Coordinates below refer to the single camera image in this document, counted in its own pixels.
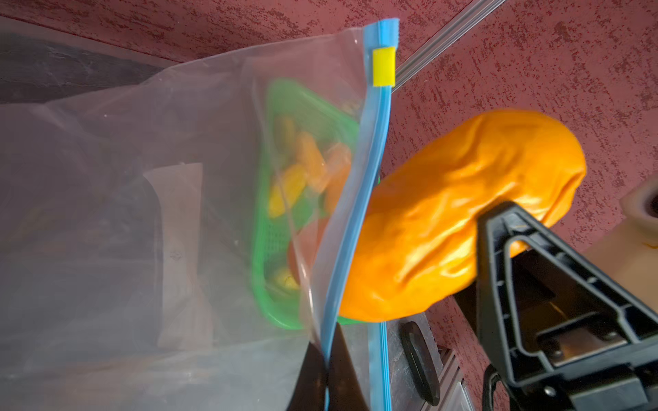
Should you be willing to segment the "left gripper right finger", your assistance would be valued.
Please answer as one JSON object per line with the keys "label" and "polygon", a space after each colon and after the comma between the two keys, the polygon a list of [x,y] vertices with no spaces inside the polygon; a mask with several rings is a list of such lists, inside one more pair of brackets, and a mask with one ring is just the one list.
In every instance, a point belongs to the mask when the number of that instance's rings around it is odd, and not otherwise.
{"label": "left gripper right finger", "polygon": [[335,327],[327,370],[328,411],[369,411],[340,324]]}

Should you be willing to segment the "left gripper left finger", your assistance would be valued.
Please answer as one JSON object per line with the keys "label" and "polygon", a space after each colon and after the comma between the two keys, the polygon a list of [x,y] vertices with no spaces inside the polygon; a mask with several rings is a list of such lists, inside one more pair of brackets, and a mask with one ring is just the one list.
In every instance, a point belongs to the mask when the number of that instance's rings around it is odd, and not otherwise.
{"label": "left gripper left finger", "polygon": [[327,364],[322,351],[309,343],[287,411],[324,411],[327,398]]}

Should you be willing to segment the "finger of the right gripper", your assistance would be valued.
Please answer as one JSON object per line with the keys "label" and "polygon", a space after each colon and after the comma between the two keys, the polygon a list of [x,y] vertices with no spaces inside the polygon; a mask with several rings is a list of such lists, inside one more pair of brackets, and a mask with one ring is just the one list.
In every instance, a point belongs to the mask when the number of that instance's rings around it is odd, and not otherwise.
{"label": "finger of the right gripper", "polygon": [[656,409],[654,310],[513,202],[476,239],[483,409],[497,387],[512,410]]}

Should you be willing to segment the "orange mango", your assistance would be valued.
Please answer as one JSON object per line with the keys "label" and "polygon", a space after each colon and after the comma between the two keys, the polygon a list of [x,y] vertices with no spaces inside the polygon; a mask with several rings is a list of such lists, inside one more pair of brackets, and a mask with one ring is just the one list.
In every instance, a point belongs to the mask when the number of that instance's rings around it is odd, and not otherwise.
{"label": "orange mango", "polygon": [[586,171],[577,137],[548,115],[498,110],[462,123],[375,187],[340,315],[396,320],[467,288],[482,214],[512,201],[553,226]]}

